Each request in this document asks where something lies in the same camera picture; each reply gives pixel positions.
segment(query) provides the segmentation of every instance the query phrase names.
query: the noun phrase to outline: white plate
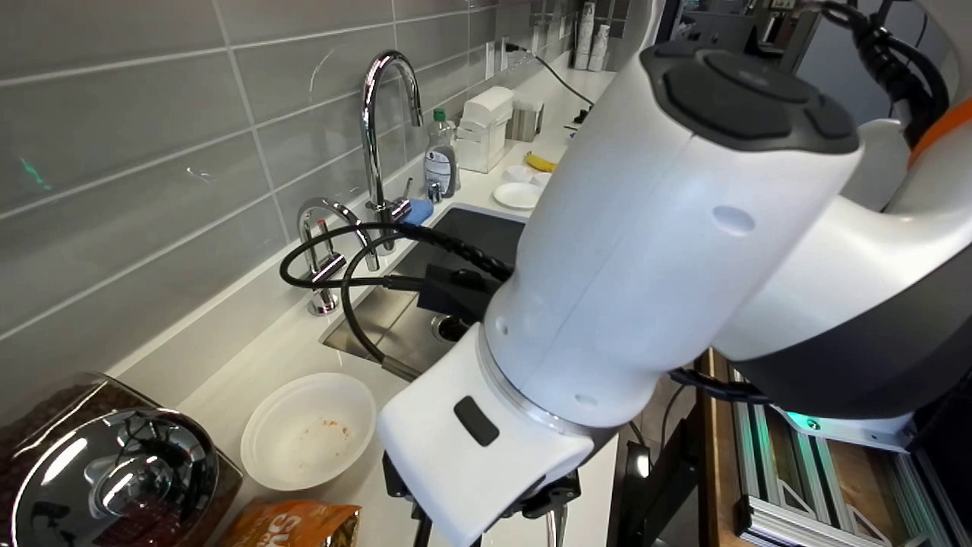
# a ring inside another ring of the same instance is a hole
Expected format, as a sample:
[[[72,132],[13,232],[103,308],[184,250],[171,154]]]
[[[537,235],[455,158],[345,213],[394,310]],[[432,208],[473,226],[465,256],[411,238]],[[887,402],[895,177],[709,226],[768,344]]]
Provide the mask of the white plate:
[[[506,181],[491,190],[491,199],[511,211],[535,211],[541,195],[545,195],[545,186],[528,186],[528,181]]]

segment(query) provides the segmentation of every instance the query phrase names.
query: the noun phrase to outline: sink basin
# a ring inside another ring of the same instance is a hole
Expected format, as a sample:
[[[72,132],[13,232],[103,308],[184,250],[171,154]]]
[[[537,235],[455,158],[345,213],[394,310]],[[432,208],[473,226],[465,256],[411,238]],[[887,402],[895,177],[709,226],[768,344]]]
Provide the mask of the sink basin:
[[[482,213],[471,213],[471,211],[450,211],[435,226],[435,232],[459,238],[459,240],[477,247],[481,251],[485,251],[506,264],[515,264],[523,221],[496,218],[496,217],[482,217]],[[418,250],[411,250],[398,262],[398,268],[392,268],[392,274],[426,276],[428,264],[471,270],[471,264],[463,262],[459,256],[437,250],[437,247],[428,247],[428,243],[419,243]],[[418,300],[419,300],[419,294],[412,294],[412,293],[373,290],[355,308],[355,317],[360,317],[365,334],[387,356],[384,367],[403,378],[403,379],[418,379],[424,372],[428,372],[453,345],[453,339],[446,339],[437,327],[444,321],[444,313],[424,310],[424,308],[418,308]],[[354,353],[354,356],[373,363],[373,356],[360,344],[360,336],[350,332],[347,321],[338,321],[326,334],[326,345],[335,345],[335,349],[345,349],[345,353]]]

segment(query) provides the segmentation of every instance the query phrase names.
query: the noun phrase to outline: tile backsplash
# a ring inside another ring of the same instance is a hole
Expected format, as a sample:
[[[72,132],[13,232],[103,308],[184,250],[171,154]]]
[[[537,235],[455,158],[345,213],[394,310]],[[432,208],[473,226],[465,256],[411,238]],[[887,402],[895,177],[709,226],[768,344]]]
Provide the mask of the tile backsplash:
[[[482,42],[525,41],[521,19],[525,0],[5,0],[0,413],[106,372],[268,262],[309,195],[362,195],[378,51],[411,55],[426,113],[455,113],[491,86]],[[387,96],[398,171],[426,134]],[[211,317],[236,344],[292,304],[273,281],[247,293],[268,304]]]

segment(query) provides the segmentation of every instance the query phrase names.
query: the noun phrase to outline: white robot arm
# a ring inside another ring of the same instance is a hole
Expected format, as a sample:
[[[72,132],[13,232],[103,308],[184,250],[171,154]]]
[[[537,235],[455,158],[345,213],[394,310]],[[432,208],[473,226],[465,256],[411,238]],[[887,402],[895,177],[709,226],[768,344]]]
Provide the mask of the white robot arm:
[[[879,417],[926,402],[956,374],[946,358],[932,389],[910,387],[915,366],[936,367],[936,339],[968,356],[968,299],[952,300],[972,294],[972,186],[966,161],[949,161],[968,149],[972,128],[952,134],[892,213],[869,213],[838,199],[860,161],[856,132],[812,86],[726,51],[632,58],[574,137],[485,319],[387,404],[392,464],[444,538],[473,543],[711,344],[796,409]],[[901,356],[910,372],[855,363],[849,399],[799,389],[821,366],[813,336],[936,270],[949,294],[910,313],[949,319]]]

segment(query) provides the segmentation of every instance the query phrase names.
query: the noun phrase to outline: chrome faucet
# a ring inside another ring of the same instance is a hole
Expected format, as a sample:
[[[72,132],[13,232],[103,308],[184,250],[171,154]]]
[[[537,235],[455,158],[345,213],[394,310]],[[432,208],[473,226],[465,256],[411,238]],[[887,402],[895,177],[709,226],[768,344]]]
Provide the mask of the chrome faucet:
[[[400,221],[411,213],[411,204],[406,204],[406,195],[398,199],[398,202],[387,199],[387,181],[384,181],[384,171],[381,171],[381,161],[378,161],[378,128],[373,128],[378,86],[381,86],[381,77],[389,68],[394,68],[400,81],[403,81],[412,126],[424,126],[419,77],[418,77],[412,63],[400,51],[389,49],[389,51],[378,55],[367,63],[367,73],[365,73],[365,86],[362,86],[362,149],[365,149],[365,179],[367,179],[367,190],[370,190],[378,218],[381,221]]]
[[[298,232],[301,232],[305,243],[320,238],[320,235],[333,235],[333,227],[327,227],[327,217],[333,213],[338,213],[350,227],[360,226],[360,217],[350,208],[345,208],[338,202],[327,202],[327,199],[313,199],[313,202],[306,202],[301,208],[301,217],[298,217]],[[370,247],[370,238],[362,227],[355,232],[355,238],[360,238],[362,250]],[[333,238],[326,238],[326,247],[327,247],[326,259],[317,256],[317,247],[306,250],[306,281],[313,281],[313,282],[335,281],[347,264],[347,259],[335,250]],[[373,251],[367,256],[367,268],[381,270],[381,262],[378,262]],[[338,310],[335,293],[333,290],[317,290],[313,300],[309,300],[309,310],[313,313]]]

